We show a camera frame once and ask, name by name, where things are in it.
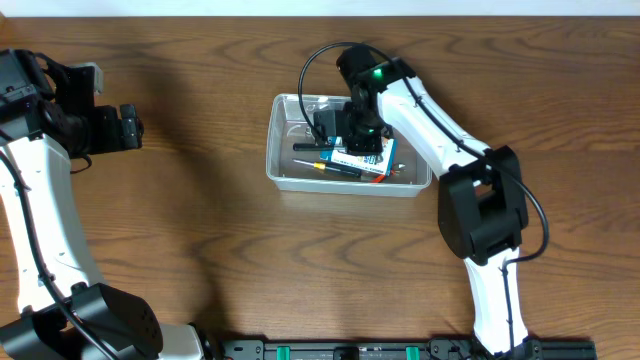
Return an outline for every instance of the black object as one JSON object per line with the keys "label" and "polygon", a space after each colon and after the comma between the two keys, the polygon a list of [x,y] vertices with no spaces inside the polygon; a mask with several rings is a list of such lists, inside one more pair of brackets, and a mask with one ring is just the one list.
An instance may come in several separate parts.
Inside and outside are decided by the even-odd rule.
{"label": "black object", "polygon": [[[278,349],[289,348],[288,359]],[[516,347],[514,360],[597,360],[591,341],[543,341],[525,339]],[[236,340],[222,342],[225,358],[232,360],[509,360],[511,354],[487,354],[475,339],[438,337],[425,342],[303,343]]]}
{"label": "black object", "polygon": [[347,154],[356,156],[378,155],[382,152],[382,130],[377,120],[369,122],[364,113],[356,111],[351,102],[343,110],[325,110],[313,113],[313,123],[326,136],[339,136]]}
{"label": "black object", "polygon": [[[47,69],[36,58],[44,59]],[[67,67],[28,50],[1,51],[0,146],[47,134],[72,159],[142,147],[143,126],[133,105],[120,107],[122,120],[112,106],[95,106],[96,71],[90,65]]]}
{"label": "black object", "polygon": [[344,147],[333,146],[333,145],[308,144],[308,143],[293,144],[293,151],[333,151],[338,148],[344,148]]}
{"label": "black object", "polygon": [[[507,146],[486,154],[520,179],[520,166]],[[490,184],[491,191],[476,195],[474,182]],[[471,258],[486,265],[489,257],[522,243],[520,231],[528,224],[524,194],[502,171],[487,170],[477,160],[456,167],[440,177],[438,225],[453,253],[461,259]]]}
{"label": "black object", "polygon": [[[65,306],[115,349],[121,360],[156,359],[162,351],[160,325],[143,299],[104,284],[74,286]],[[76,328],[64,330],[57,306],[26,312],[0,328],[0,342],[14,359],[104,359]]]}

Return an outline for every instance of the wood grain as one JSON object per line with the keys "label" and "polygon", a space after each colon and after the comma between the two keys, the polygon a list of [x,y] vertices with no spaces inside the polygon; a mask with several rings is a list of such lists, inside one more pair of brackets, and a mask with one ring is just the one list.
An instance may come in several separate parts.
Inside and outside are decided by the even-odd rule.
{"label": "wood grain", "polygon": [[[163,322],[271,339],[469,334],[466,271],[436,225],[437,183],[416,199],[279,192],[265,176],[273,98],[318,47],[367,41],[403,57],[463,127],[519,154],[551,221],[519,269],[541,337],[640,353],[640,28],[633,18],[11,19],[0,46],[97,62],[101,104],[136,104],[141,151],[73,177],[110,283]],[[305,91],[346,95],[318,59]],[[538,246],[532,217],[525,251]],[[0,323],[17,318],[1,226]]]}

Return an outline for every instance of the box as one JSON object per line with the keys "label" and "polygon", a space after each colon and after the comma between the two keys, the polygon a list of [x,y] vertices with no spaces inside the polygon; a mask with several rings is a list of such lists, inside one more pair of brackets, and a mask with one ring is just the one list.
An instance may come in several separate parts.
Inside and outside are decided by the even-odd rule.
{"label": "box", "polygon": [[[350,98],[304,95],[303,100],[309,118],[313,119],[315,111],[340,110]],[[301,166],[292,159],[320,161],[320,152],[293,151],[294,143],[313,143],[314,139],[300,112],[298,95],[280,94],[273,101],[269,122],[267,176],[280,190],[415,197],[431,184],[432,171],[402,134],[396,131],[394,138],[398,144],[393,163],[405,166],[398,175],[388,177],[382,183],[329,175],[311,167]]]}

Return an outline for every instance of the black cable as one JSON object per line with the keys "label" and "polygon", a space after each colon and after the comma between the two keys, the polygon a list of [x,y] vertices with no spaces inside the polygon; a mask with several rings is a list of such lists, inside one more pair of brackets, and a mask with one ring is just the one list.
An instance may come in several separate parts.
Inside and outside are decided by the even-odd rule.
{"label": "black cable", "polygon": [[83,171],[87,170],[88,168],[90,168],[90,167],[91,167],[91,165],[93,165],[93,161],[91,160],[91,158],[89,157],[89,155],[87,155],[87,154],[83,154],[83,155],[82,155],[82,156],[80,156],[80,157],[81,157],[81,158],[83,158],[83,159],[84,159],[84,161],[86,161],[86,162],[87,162],[87,166],[83,167],[82,169],[78,169],[78,170],[71,170],[71,175],[81,173],[81,172],[83,172]]}
{"label": "black cable", "polygon": [[22,182],[20,174],[2,151],[0,151],[0,160],[2,160],[15,182],[18,197],[20,198],[20,205],[22,206],[22,215],[24,216],[24,222],[27,229],[31,255],[33,256],[33,261],[38,271],[38,280],[42,282],[49,292],[49,295],[51,295],[51,298],[53,298],[54,303],[58,306],[67,320],[69,320],[69,322],[80,332],[80,334],[82,334],[87,341],[97,347],[107,359],[118,360],[118,357],[102,342],[102,340],[100,340],[98,336],[91,331],[91,329],[82,324],[80,320],[71,313],[64,304],[61,296],[58,294],[57,289],[53,285],[53,281],[45,268],[42,255],[40,254],[40,248],[38,246],[38,240],[33,226],[33,218],[31,216],[31,208],[29,207],[29,200],[27,199],[27,186]]}
{"label": "black cable", "polygon": [[311,61],[313,61],[313,59],[315,59],[318,55],[320,55],[321,53],[323,53],[323,52],[325,52],[325,51],[327,51],[329,49],[333,49],[333,48],[336,48],[336,47],[343,47],[343,46],[362,46],[362,47],[365,47],[368,50],[372,51],[373,53],[375,53],[375,54],[379,55],[380,57],[382,57],[385,61],[389,62],[393,66],[394,70],[398,74],[400,74],[402,76],[402,81],[404,82],[405,86],[409,90],[409,93],[411,93],[411,96],[415,100],[416,104],[425,113],[425,115],[427,115],[427,117],[429,117],[429,119],[438,127],[438,129],[440,129],[451,141],[453,141],[453,143],[456,144],[456,146],[458,146],[458,148],[464,150],[469,155],[475,157],[476,159],[478,159],[480,161],[485,162],[487,165],[489,165],[492,168],[498,170],[500,173],[506,175],[506,177],[509,180],[513,181],[513,183],[515,183],[524,192],[524,194],[527,196],[527,198],[529,199],[529,201],[531,202],[533,207],[536,209],[536,212],[538,213],[538,217],[540,218],[540,223],[542,225],[542,244],[540,245],[540,248],[538,248],[538,250],[535,251],[533,254],[522,256],[522,257],[518,257],[516,259],[506,260],[502,264],[502,268],[501,268],[501,271],[502,271],[502,274],[503,274],[503,277],[504,277],[505,295],[507,296],[507,314],[508,314],[508,320],[507,321],[509,323],[509,337],[510,337],[510,345],[511,345],[511,355],[513,356],[513,350],[514,350],[513,315],[512,315],[512,309],[511,309],[511,299],[509,297],[509,283],[507,281],[507,274],[508,274],[507,266],[509,266],[510,264],[514,264],[514,263],[526,262],[526,261],[534,260],[534,259],[538,258],[540,255],[542,255],[544,253],[544,251],[546,250],[547,245],[549,244],[549,238],[550,238],[549,220],[547,219],[547,216],[544,213],[544,210],[542,209],[542,205],[540,205],[540,202],[538,201],[538,199],[536,199],[536,197],[533,195],[531,190],[529,190],[529,188],[522,182],[522,180],[520,180],[518,177],[516,177],[514,174],[512,174],[511,171],[509,171],[508,169],[504,168],[500,164],[492,161],[491,159],[488,159],[483,154],[477,153],[475,150],[473,150],[470,147],[468,147],[464,143],[464,141],[462,139],[459,139],[448,128],[446,128],[429,111],[429,109],[427,109],[427,107],[422,103],[422,99],[418,96],[418,94],[415,92],[413,87],[411,87],[411,84],[409,83],[409,79],[407,78],[407,75],[404,72],[404,70],[395,61],[393,61],[389,56],[387,56],[387,54],[385,54],[381,50],[378,50],[377,48],[375,48],[375,47],[373,47],[371,45],[367,45],[367,44],[363,44],[363,43],[357,43],[357,42],[338,42],[338,43],[330,44],[330,45],[327,45],[327,46],[321,48],[320,50],[316,51],[309,58],[309,60],[307,60],[307,62],[305,63],[305,66],[302,68],[302,72],[300,73],[300,79],[298,81],[298,101],[300,103],[300,109],[302,110],[302,115],[305,118],[305,120],[307,121],[307,124],[311,127],[311,130],[314,131],[314,133],[317,133],[317,130],[311,125],[311,122],[309,121],[309,117],[307,116],[306,112],[304,111],[304,106],[303,106],[303,103],[302,103],[302,80],[304,80],[304,74],[305,74],[307,68],[309,67],[309,65],[311,64]]}

